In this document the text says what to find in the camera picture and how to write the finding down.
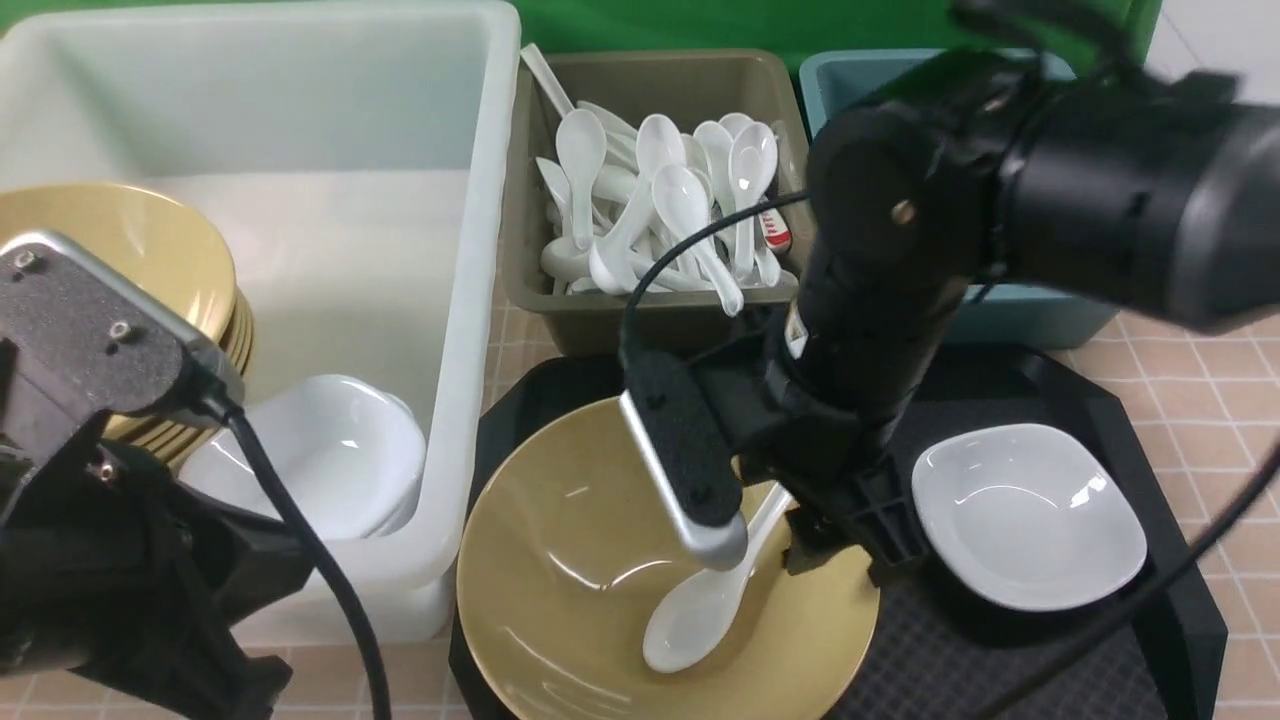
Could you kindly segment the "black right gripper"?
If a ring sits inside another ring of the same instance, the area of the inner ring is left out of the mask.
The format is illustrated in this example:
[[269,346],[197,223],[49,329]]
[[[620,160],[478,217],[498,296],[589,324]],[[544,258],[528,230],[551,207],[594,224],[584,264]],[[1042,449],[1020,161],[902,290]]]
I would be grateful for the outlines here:
[[785,313],[749,310],[726,343],[691,363],[730,452],[749,484],[771,477],[796,509],[786,512],[787,574],[814,571],[849,548],[870,559],[884,587],[919,571],[931,555],[884,425],[838,407],[799,378],[781,333]]

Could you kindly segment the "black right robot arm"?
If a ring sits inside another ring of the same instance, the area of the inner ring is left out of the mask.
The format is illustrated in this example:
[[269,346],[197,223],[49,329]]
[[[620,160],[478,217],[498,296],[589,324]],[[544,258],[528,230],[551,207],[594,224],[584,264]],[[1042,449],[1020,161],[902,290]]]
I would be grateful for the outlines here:
[[1277,313],[1277,109],[1236,77],[1149,76],[1078,1],[955,1],[1030,49],[933,56],[815,135],[819,228],[796,299],[699,357],[653,471],[685,544],[732,568],[748,532],[731,460],[799,507],[805,559],[858,544],[873,574],[928,552],[890,438],[973,284],[1034,284],[1201,334]]

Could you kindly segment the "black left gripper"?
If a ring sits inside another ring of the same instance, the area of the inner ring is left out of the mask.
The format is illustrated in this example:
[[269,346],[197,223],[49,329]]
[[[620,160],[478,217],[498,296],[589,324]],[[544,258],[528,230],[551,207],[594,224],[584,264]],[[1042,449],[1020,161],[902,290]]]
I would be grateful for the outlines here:
[[3,676],[69,671],[187,719],[269,719],[293,673],[230,629],[314,570],[300,527],[105,441],[104,413],[3,411]]

